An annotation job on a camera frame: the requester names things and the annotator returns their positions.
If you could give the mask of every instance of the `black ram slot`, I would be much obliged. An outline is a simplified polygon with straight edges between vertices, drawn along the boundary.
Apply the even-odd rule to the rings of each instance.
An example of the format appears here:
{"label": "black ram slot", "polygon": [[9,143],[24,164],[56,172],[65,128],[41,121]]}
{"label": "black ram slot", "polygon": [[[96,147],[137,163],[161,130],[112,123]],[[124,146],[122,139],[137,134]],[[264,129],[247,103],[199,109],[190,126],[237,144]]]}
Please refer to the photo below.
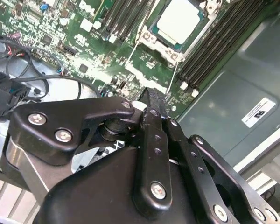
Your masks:
{"label": "black ram slot", "polygon": [[226,23],[226,25],[224,26],[224,31],[220,32],[221,35],[219,37],[217,37],[217,35],[214,35],[215,40],[211,41],[214,43],[214,46],[211,45],[204,50],[204,55],[199,58],[199,66],[196,63],[194,64],[195,66],[188,70],[188,72],[191,73],[191,77],[187,78],[187,81],[189,83],[193,84],[196,80],[199,79],[199,76],[203,75],[203,73],[201,72],[201,68],[204,65],[209,64],[212,58],[216,56],[216,54],[213,53],[216,49],[224,49],[224,45],[227,42],[231,41],[229,34],[233,34],[234,32],[240,30],[240,26],[242,25],[243,20],[249,18],[249,16],[253,14],[253,11],[251,9],[253,9],[253,7],[250,5],[249,7],[242,8],[242,10],[238,10],[237,13],[232,17],[232,19],[230,19]]}
{"label": "black ram slot", "polygon": [[138,5],[138,1],[132,0],[130,1],[130,4],[126,7],[126,11],[123,13],[122,17],[120,18],[120,21],[117,24],[116,32],[121,33],[121,31],[124,29],[126,24],[128,23],[129,19],[133,16],[133,11]]}
{"label": "black ram slot", "polygon": [[111,9],[103,17],[103,25],[106,25],[111,18],[116,17],[117,13],[119,13],[119,11],[122,7],[122,4],[124,2],[125,2],[125,0],[115,0]]}
{"label": "black ram slot", "polygon": [[219,22],[216,24],[216,26],[213,28],[213,30],[209,33],[209,35],[206,36],[205,40],[201,43],[197,51],[185,62],[185,65],[182,67],[182,69],[178,73],[178,77],[182,80],[187,75],[187,70],[189,70],[189,67],[193,64],[193,60],[197,57],[199,57],[199,54],[201,53],[201,50],[205,49],[207,45],[210,43],[210,40],[213,37],[212,33],[218,32],[220,28],[223,28],[223,24],[225,23],[226,19],[231,17],[231,14],[233,12],[233,8],[236,7],[235,5],[231,6],[231,8],[223,15],[222,19],[219,20]]}
{"label": "black ram slot", "polygon": [[220,19],[216,26],[211,30],[197,51],[187,60],[186,65],[179,72],[180,79],[184,81],[187,78],[192,78],[191,73],[189,72],[192,66],[197,65],[197,61],[207,54],[208,48],[212,47],[210,45],[214,42],[216,34],[222,33],[222,30],[226,28],[226,22],[231,20],[237,12],[240,12],[240,6],[238,4],[233,5],[227,13],[224,14],[223,18]]}
{"label": "black ram slot", "polygon": [[127,38],[127,36],[132,31],[133,27],[135,26],[135,23],[140,20],[140,16],[145,16],[148,12],[144,9],[147,6],[149,0],[142,0],[141,2],[138,2],[137,6],[134,8],[134,11],[132,13],[132,18],[129,18],[126,20],[125,25],[123,26],[122,30],[120,31],[120,40],[124,42]]}
{"label": "black ram slot", "polygon": [[124,0],[123,4],[121,4],[121,7],[116,12],[115,16],[111,18],[110,22],[107,24],[106,31],[110,33],[110,35],[114,32],[117,25],[120,23],[122,16],[125,15],[125,13],[128,13],[128,10],[126,10],[129,5],[134,2],[134,0]]}
{"label": "black ram slot", "polygon": [[263,0],[234,4],[179,71],[178,79],[197,88],[260,14]]}
{"label": "black ram slot", "polygon": [[[253,14],[253,18],[252,20],[247,21],[248,24],[246,24],[246,27],[248,27],[249,25],[252,24],[252,21],[260,14],[261,10],[264,8],[264,5],[262,5],[261,8],[255,9],[255,13]],[[241,37],[241,34],[243,33],[241,32],[240,34],[237,34],[237,36],[235,37],[234,42],[238,41],[239,38]],[[202,82],[204,81],[204,79],[211,73],[211,71],[216,67],[216,65],[220,62],[220,60],[223,59],[223,57],[228,53],[228,51],[232,48],[232,42],[230,42],[228,44],[228,46],[226,46],[222,52],[220,52],[219,54],[217,54],[217,57],[214,59],[214,61],[212,63],[210,63],[207,68],[204,69],[203,71],[203,77],[196,80],[193,84],[195,86],[199,86],[202,84]]]}

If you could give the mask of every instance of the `black robotic arm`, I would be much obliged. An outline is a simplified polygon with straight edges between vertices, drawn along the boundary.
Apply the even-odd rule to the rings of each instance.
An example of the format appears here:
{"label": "black robotic arm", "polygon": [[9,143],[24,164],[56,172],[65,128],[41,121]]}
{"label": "black robotic arm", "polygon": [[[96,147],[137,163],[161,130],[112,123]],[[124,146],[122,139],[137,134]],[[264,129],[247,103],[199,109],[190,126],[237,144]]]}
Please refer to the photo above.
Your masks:
{"label": "black robotic arm", "polygon": [[[16,108],[2,171],[35,195],[36,224],[280,224],[206,140],[187,139],[163,100],[146,94],[142,103],[112,97]],[[143,111],[133,106],[143,103]],[[72,173],[75,154],[116,140],[125,148]]]}

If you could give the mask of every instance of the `black cable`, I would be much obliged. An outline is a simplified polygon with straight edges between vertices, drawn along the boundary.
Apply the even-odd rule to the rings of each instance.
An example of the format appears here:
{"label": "black cable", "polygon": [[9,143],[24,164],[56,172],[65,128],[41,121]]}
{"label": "black cable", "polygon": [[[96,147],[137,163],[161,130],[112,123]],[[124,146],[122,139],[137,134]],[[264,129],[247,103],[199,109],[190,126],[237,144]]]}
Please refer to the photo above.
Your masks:
{"label": "black cable", "polygon": [[70,76],[60,76],[60,75],[46,75],[46,76],[43,76],[43,77],[33,77],[33,78],[19,78],[18,81],[22,82],[22,83],[25,83],[25,82],[32,82],[32,81],[36,81],[36,80],[44,80],[44,79],[56,79],[56,78],[64,78],[64,79],[69,79],[69,80],[73,80],[73,81],[76,81],[76,82],[79,82],[79,83],[82,83],[84,85],[86,85],[88,88],[90,88],[91,90],[93,90],[97,97],[101,97],[98,89],[96,88],[95,85],[93,85],[92,83],[84,80],[84,79],[81,79],[81,78],[77,78],[77,77],[70,77]]}
{"label": "black cable", "polygon": [[[37,73],[37,75],[39,77],[43,77],[45,76],[46,74],[44,72],[40,73],[39,70],[37,70],[37,68],[34,66],[34,64],[32,63],[31,64],[31,67],[33,68],[33,70]],[[42,82],[44,83],[45,85],[45,94],[43,94],[42,96],[40,97],[26,97],[27,100],[39,100],[39,99],[42,99],[44,98],[45,96],[47,96],[49,90],[50,90],[50,87],[49,87],[49,83],[46,79],[42,80]]]}
{"label": "black cable", "polygon": [[[12,58],[15,57],[17,54],[19,54],[22,51],[23,51],[22,49],[18,49],[8,58],[8,61],[6,63],[6,67],[5,67],[5,73],[8,76],[10,76],[10,74],[9,74],[9,64],[10,64]],[[24,70],[21,72],[21,74],[19,76],[17,76],[15,79],[21,78],[22,76],[24,76],[26,74],[26,72],[28,71],[28,69],[30,68],[31,64],[32,64],[32,55],[31,55],[31,53],[29,51],[25,51],[25,52],[28,55],[28,64],[26,65]]]}
{"label": "black cable", "polygon": [[42,49],[42,48],[38,48],[38,47],[33,47],[33,46],[22,46],[22,45],[20,45],[20,44],[17,44],[17,43],[15,43],[15,42],[13,42],[13,41],[10,41],[10,40],[3,40],[3,39],[0,39],[0,42],[1,43],[7,43],[7,44],[10,44],[10,45],[12,45],[12,46],[16,46],[17,48],[20,48],[20,49],[23,49],[25,52],[29,52],[28,51],[28,49],[29,50],[31,50],[31,51],[33,51],[33,50],[40,50],[40,51],[43,51],[43,52],[45,52],[45,53],[47,53],[48,55],[50,55],[50,57],[52,57],[52,58],[54,58],[57,62],[58,62],[58,64],[60,65],[60,67],[64,67],[63,66],[63,64],[61,63],[61,61],[56,57],[56,56],[54,56],[52,53],[50,53],[50,52],[48,52],[47,50],[44,50],[44,49]]}
{"label": "black cable", "polygon": [[82,93],[82,86],[81,86],[81,83],[78,82],[78,96],[77,96],[77,99],[80,99],[81,93]]}

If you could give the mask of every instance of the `white label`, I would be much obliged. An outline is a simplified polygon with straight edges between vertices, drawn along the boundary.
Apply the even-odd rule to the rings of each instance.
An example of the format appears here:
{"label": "white label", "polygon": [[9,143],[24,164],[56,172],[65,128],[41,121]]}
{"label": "white label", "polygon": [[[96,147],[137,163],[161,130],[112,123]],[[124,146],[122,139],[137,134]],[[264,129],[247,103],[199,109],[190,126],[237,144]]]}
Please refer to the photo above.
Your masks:
{"label": "white label", "polygon": [[275,105],[276,103],[268,98],[263,98],[246,116],[244,116],[242,119],[243,123],[247,125],[248,128],[253,127],[257,121],[265,116]]}

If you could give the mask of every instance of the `screw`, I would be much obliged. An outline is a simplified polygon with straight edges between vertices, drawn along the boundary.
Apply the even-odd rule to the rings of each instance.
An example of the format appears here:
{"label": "screw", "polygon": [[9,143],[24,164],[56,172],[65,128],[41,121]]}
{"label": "screw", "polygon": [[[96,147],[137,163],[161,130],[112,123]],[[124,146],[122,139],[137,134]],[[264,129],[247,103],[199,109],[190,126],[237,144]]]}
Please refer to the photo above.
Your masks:
{"label": "screw", "polygon": [[176,60],[176,59],[178,58],[178,54],[177,54],[177,53],[173,53],[173,54],[171,55],[171,58],[172,58],[173,60]]}
{"label": "screw", "polygon": [[215,205],[214,206],[214,212],[216,216],[222,221],[222,222],[227,222],[228,216],[226,211],[220,206],[220,205]]}
{"label": "screw", "polygon": [[71,133],[66,130],[59,130],[55,133],[55,137],[58,141],[69,142],[72,139]]}
{"label": "screw", "polygon": [[174,126],[178,126],[177,122],[175,120],[170,121]]}
{"label": "screw", "polygon": [[198,143],[199,143],[200,145],[203,145],[203,141],[202,141],[202,139],[201,139],[201,138],[196,137],[196,140],[198,141]]}
{"label": "screw", "polygon": [[151,184],[151,193],[153,193],[153,195],[157,198],[157,199],[164,199],[166,196],[166,191],[163,188],[162,185],[160,185],[157,182],[153,182]]}
{"label": "screw", "polygon": [[171,63],[168,63],[168,67],[169,67],[170,69],[172,69],[172,68],[174,68],[174,65],[171,64]]}
{"label": "screw", "polygon": [[262,214],[262,212],[258,208],[254,208],[254,212],[261,221],[265,221],[266,219],[265,215]]}
{"label": "screw", "polygon": [[43,125],[47,122],[47,119],[42,114],[32,113],[28,116],[28,121],[33,125]]}
{"label": "screw", "polygon": [[121,104],[122,104],[125,108],[127,108],[127,109],[130,109],[130,108],[131,108],[130,104],[129,104],[128,102],[126,102],[126,101],[122,102]]}
{"label": "screw", "polygon": [[269,217],[271,217],[274,221],[277,221],[277,217],[272,213],[269,209],[265,209],[266,213],[268,214]]}
{"label": "screw", "polygon": [[144,39],[146,39],[146,40],[149,39],[150,33],[149,33],[149,32],[144,33],[143,37],[144,37]]}

